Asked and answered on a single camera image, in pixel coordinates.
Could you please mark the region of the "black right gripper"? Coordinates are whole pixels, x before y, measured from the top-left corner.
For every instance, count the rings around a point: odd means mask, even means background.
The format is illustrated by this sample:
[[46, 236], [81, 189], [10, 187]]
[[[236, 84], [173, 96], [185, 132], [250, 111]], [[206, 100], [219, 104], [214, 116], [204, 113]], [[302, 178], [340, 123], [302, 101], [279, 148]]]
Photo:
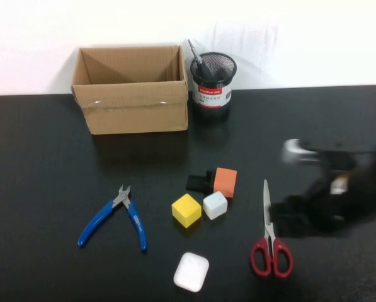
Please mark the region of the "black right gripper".
[[350, 176], [336, 174], [320, 177], [301, 195], [289, 195], [269, 207], [271, 219], [276, 219], [274, 229], [282, 238], [304, 238], [305, 229], [301, 221], [283, 218], [301, 215], [308, 235], [332, 235], [344, 228], [349, 220], [353, 198], [348, 191]]

